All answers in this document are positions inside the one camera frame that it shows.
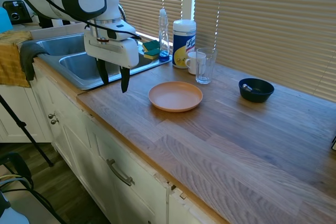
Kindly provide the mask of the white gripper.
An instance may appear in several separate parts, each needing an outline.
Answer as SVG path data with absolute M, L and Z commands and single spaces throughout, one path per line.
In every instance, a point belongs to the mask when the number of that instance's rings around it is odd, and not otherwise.
M 91 31 L 85 29 L 84 45 L 87 55 L 96 58 L 98 73 L 104 85 L 109 83 L 109 77 L 106 70 L 106 61 L 120 66 L 121 90 L 127 92 L 130 80 L 130 69 L 139 63 L 138 45 L 132 38 L 122 41 L 109 40 L 108 42 L 99 42 L 91 34 Z

